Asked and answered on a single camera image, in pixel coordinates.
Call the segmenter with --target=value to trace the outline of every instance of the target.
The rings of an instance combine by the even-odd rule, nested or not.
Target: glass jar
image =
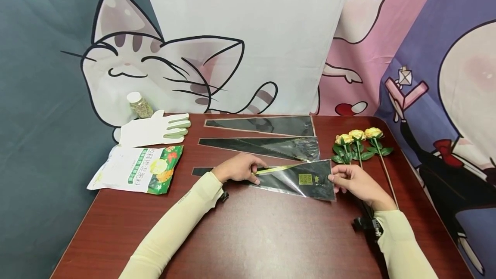
[[[153,115],[153,109],[150,104],[141,96],[139,92],[131,92],[127,95],[127,100],[131,109],[140,119],[148,119]]]

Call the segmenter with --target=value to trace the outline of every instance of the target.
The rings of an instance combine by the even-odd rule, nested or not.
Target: gray backdrop
[[[135,0],[156,23],[149,0]],[[0,278],[48,278],[114,145],[79,58],[98,0],[0,0]]]

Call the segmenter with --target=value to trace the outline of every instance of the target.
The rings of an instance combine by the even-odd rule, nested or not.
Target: gold label
[[[298,180],[300,181],[300,185],[312,185],[312,176],[311,174],[298,174]]]

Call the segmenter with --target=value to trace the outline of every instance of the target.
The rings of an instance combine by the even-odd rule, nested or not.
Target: rose stem
[[[362,165],[362,155],[360,153],[360,143],[359,141],[357,140],[356,141],[356,152],[358,153],[358,160],[360,161],[360,168],[363,169],[363,165]]]
[[[343,145],[344,152],[348,154],[348,150],[346,149],[346,144]]]
[[[396,203],[396,207],[398,207],[399,209],[400,207],[398,206],[398,200],[396,199],[396,194],[394,193],[394,188],[393,188],[393,184],[391,183],[391,178],[389,177],[388,169],[386,168],[386,164],[384,163],[384,159],[382,158],[381,149],[379,149],[377,139],[372,138],[372,140],[375,144],[375,148],[377,149],[377,152],[379,152],[379,157],[381,158],[382,166],[384,167],[384,171],[386,172],[386,178],[389,183],[389,188],[391,188],[391,192],[393,193],[393,198],[394,198],[394,202]]]

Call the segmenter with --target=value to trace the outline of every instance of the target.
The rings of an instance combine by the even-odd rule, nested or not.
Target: jar lid
[[[126,98],[130,103],[139,102],[141,100],[141,94],[139,92],[131,92],[127,94]]]

